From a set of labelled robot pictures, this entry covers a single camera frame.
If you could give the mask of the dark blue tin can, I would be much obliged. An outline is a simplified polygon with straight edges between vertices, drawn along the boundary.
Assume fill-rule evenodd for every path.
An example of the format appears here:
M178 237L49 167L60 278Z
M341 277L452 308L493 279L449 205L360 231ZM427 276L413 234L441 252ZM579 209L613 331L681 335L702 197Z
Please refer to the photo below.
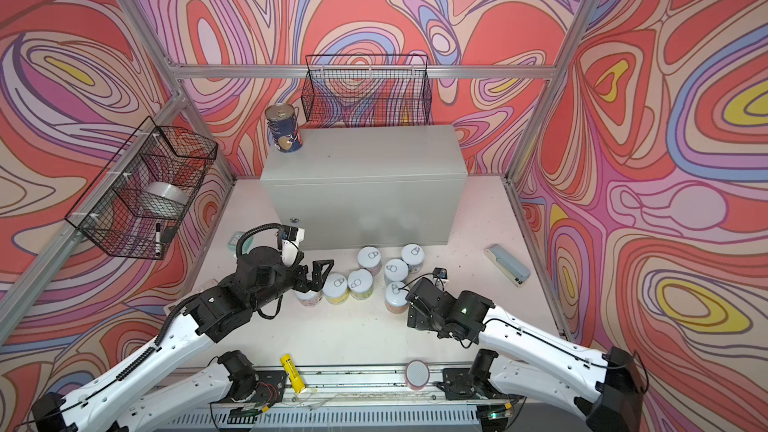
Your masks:
M273 145L284 153L302 147L296 109L289 104L274 104L265 111L268 135Z

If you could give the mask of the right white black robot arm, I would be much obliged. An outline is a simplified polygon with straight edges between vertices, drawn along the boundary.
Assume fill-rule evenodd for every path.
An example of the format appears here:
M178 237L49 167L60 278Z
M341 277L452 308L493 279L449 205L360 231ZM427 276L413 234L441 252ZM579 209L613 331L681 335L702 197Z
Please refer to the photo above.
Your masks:
M592 431L637 431L647 371L637 353L568 342L475 292L457 297L427 278L406 286L409 327L478 346L471 367L446 380L447 396L531 398L583 420Z

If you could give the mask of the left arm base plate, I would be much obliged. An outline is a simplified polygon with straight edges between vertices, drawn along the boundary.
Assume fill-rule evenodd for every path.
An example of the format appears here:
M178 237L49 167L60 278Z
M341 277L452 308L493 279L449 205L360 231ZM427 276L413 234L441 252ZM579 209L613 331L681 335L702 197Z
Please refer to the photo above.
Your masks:
M229 387L215 403L273 406L283 401L288 377L282 370L257 368L254 372L229 374L226 379Z

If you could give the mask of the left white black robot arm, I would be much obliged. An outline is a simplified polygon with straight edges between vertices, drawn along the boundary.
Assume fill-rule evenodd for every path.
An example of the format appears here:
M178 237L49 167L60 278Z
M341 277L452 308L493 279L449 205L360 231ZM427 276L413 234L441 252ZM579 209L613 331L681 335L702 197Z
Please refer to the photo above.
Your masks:
M258 389L273 405L279 392L264 384L240 351L220 355L201 372L156 386L188 359L221 342L284 293L319 291L333 260L303 264L303 230L269 223L245 232L236 270L215 286L183 299L158 335L89 383L49 392L31 407L39 431L151 431L204 403L243 402Z

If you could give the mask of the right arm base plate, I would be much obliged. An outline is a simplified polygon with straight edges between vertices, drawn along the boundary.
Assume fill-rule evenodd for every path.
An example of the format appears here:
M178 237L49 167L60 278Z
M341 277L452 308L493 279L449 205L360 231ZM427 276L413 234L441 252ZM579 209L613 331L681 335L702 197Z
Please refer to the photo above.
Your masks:
M442 380L436 383L447 400L501 400L508 399L490 382L490 372L472 368L444 368Z

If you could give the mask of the pink label can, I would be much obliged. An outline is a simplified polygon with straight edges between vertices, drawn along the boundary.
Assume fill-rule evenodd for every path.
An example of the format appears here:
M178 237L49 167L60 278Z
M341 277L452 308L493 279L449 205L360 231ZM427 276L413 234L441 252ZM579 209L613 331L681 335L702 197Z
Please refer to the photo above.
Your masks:
M295 291L294 295L299 303L304 307L315 307L323 299L323 293L321 291L308 291L298 292Z

